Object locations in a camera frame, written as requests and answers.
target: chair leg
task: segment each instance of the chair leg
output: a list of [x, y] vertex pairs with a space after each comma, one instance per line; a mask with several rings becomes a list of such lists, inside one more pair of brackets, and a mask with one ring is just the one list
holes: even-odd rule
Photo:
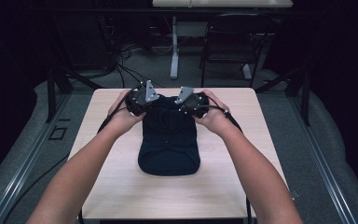
[[202, 66], [202, 73], [201, 73], [201, 87], [203, 88], [204, 79], [205, 79], [205, 60], [202, 60], [201, 66]]
[[249, 88], [253, 87], [253, 83], [254, 83], [254, 80], [255, 80], [255, 73], [257, 71], [257, 65], [258, 65], [258, 60], [255, 61], [255, 66], [254, 66], [254, 69], [252, 71], [252, 78], [251, 78], [251, 82], [249, 83]]

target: black curtain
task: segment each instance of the black curtain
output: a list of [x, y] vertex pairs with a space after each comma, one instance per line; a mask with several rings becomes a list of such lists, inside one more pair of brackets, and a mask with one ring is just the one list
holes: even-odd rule
[[284, 75], [301, 66], [312, 51], [310, 89], [321, 98], [344, 140], [346, 159], [358, 178], [358, 0], [296, 0], [300, 9], [329, 9], [317, 20], [286, 20], [264, 68]]
[[34, 45], [28, 22], [16, 1], [0, 1], [0, 163], [32, 115], [34, 87], [46, 80], [48, 52]]

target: white table leg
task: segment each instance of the white table leg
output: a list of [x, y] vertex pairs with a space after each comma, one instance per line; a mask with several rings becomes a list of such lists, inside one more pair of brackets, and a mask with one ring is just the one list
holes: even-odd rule
[[176, 33], [176, 17], [172, 17], [172, 64], [171, 64], [171, 79], [178, 78], [178, 64], [179, 64], [179, 53], [178, 53], [178, 36]]

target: white desk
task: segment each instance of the white desk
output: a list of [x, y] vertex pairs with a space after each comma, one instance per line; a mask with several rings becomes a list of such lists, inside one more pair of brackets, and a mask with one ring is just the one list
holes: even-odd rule
[[[229, 105], [245, 135], [272, 162], [284, 180], [267, 124], [252, 89], [210, 89]], [[97, 90], [80, 126], [71, 157], [97, 133], [121, 90]], [[174, 96], [179, 89], [157, 89]], [[137, 158], [142, 123], [121, 136], [83, 206], [86, 219], [181, 219], [246, 217], [245, 193], [223, 141], [197, 124], [200, 169], [194, 175], [154, 176]]]
[[153, 7], [291, 7], [291, 0], [153, 0]]
[[[292, 0], [153, 0], [153, 7], [291, 7]], [[178, 78], [177, 21], [172, 18], [171, 79]]]

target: black fabric object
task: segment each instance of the black fabric object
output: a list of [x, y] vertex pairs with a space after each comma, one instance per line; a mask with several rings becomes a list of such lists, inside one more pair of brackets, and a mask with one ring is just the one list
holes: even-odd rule
[[159, 96], [143, 119], [140, 168], [150, 175], [193, 175], [200, 168], [196, 123], [179, 111], [177, 97]]

